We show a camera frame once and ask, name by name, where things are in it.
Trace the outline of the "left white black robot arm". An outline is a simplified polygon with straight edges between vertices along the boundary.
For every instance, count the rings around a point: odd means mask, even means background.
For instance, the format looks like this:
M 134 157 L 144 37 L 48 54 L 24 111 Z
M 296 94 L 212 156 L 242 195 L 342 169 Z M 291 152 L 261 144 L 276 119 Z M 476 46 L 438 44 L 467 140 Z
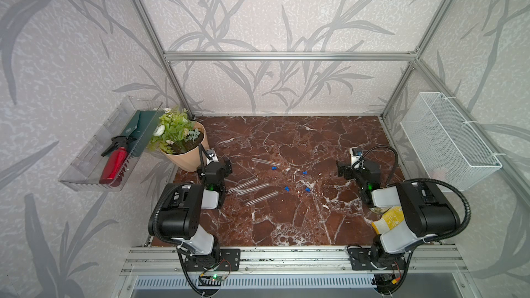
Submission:
M 224 157 L 201 164 L 197 169 L 199 183 L 166 185 L 149 219 L 149 234 L 174 244 L 189 259 L 219 262 L 217 238 L 200 225 L 203 210 L 223 207 L 227 190 L 225 179 L 233 172 L 231 161 Z

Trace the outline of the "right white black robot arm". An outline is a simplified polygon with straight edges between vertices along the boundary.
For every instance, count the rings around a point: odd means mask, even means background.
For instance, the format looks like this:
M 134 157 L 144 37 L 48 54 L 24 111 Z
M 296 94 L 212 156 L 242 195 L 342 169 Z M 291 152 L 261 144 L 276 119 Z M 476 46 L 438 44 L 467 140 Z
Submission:
M 412 252 L 418 246 L 459 235 L 471 221 L 471 206 L 461 191 L 431 178 L 407 179 L 380 186 L 380 167 L 357 159 L 351 164 L 336 162 L 338 176 L 353 180 L 362 201 L 370 208 L 400 207 L 404 220 L 376 235 L 369 256 L 379 267 Z

